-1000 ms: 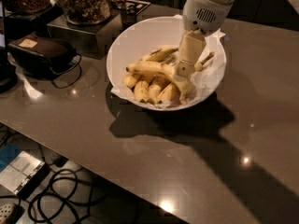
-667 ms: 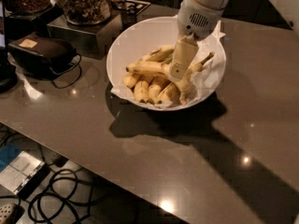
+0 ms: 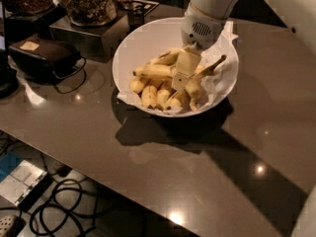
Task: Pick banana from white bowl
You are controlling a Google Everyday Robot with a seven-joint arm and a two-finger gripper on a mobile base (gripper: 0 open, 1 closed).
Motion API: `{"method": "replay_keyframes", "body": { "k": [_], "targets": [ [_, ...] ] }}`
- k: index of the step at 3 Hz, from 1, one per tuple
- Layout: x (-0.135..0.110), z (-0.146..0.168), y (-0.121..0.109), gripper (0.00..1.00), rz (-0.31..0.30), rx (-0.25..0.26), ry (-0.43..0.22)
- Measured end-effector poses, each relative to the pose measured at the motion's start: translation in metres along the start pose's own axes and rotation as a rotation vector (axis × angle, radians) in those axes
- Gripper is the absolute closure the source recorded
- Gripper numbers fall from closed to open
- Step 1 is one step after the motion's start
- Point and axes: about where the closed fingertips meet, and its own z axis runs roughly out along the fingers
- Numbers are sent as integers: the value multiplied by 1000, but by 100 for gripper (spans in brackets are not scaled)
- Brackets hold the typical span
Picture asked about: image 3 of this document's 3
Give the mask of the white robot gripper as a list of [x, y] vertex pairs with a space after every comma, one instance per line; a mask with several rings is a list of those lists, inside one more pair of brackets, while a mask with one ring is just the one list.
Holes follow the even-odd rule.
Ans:
[[200, 63], [201, 50], [207, 50], [217, 42], [226, 21], [226, 10], [221, 6], [189, 4], [181, 25], [181, 37], [183, 45], [192, 46], [180, 50], [172, 80], [173, 89], [186, 87]]

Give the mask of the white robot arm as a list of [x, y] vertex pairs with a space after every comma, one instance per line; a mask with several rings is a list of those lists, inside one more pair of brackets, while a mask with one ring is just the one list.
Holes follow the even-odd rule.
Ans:
[[[200, 54], [219, 39], [239, 0], [190, 0], [181, 26], [183, 49], [177, 60], [172, 87], [184, 89], [200, 62]], [[312, 53], [316, 53], [316, 0], [264, 0], [294, 31]]]

